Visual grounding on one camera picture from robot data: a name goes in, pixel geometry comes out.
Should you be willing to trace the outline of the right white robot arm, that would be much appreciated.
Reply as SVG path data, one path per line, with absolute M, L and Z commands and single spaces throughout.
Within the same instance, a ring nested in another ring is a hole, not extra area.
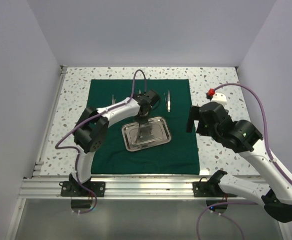
M 233 121 L 220 103 L 211 101 L 203 106 L 191 106 L 186 131 L 211 137 L 223 147 L 232 150 L 252 165 L 266 184 L 235 177 L 224 170 L 216 171 L 197 188 L 209 195 L 235 195 L 262 206 L 266 213 L 282 223 L 292 222 L 292 174 L 266 149 L 260 131 L 249 121 Z

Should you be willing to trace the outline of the steel scalpel handle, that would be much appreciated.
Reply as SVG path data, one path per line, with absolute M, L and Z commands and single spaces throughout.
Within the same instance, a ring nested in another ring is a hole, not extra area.
M 112 105 L 115 104 L 115 101 L 116 101 L 116 99 L 114 98 L 114 95 L 112 95 L 112 101 L 111 101 L 111 104 L 112 104 Z

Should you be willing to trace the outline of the steel instrument tray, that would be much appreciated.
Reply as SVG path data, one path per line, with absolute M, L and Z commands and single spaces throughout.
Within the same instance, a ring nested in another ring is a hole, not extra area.
M 126 124 L 121 132 L 125 147 L 129 152 L 167 144 L 172 139 L 167 122 L 161 116 L 150 118 L 145 124 L 137 122 Z

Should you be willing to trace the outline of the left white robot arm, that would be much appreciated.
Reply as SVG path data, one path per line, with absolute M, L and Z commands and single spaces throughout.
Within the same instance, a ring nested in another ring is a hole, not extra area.
M 85 109 L 73 132 L 75 144 L 85 153 L 85 157 L 78 157 L 75 161 L 73 192 L 81 197 L 88 194 L 93 158 L 104 143 L 108 128 L 128 118 L 134 118 L 140 126 L 145 125 L 152 108 L 160 100 L 159 94 L 151 89 L 145 93 L 133 94 L 113 105 Z

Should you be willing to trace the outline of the steel forceps tweezers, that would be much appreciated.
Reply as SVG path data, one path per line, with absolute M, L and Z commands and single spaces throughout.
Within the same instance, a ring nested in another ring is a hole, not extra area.
M 171 97 L 170 97 L 170 91 L 167 93 L 164 93 L 164 98 L 165 98 L 165 104 L 166 104 L 166 110 L 168 112 L 171 111 Z

